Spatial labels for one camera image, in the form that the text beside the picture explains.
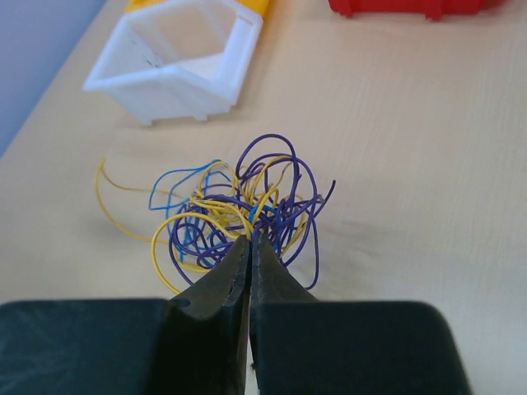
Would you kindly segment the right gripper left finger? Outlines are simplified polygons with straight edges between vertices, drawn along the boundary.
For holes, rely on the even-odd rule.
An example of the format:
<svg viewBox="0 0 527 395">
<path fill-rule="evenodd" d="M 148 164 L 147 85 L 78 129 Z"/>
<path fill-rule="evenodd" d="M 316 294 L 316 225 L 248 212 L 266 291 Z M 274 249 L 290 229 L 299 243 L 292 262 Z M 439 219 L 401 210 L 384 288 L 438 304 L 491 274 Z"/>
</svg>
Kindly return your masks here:
<svg viewBox="0 0 527 395">
<path fill-rule="evenodd" d="M 170 299 L 1 307 L 4 394 L 242 394 L 250 242 Z"/>
</svg>

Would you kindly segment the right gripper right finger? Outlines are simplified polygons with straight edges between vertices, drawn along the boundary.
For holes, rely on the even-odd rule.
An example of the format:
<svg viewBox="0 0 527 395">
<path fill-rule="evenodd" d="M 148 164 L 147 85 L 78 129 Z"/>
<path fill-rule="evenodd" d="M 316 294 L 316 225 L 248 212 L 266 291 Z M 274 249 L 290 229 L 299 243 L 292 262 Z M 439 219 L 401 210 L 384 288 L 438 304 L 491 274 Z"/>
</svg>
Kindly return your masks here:
<svg viewBox="0 0 527 395">
<path fill-rule="evenodd" d="M 469 394 L 450 327 L 417 301 L 322 301 L 252 246 L 250 343 L 262 394 Z"/>
</svg>

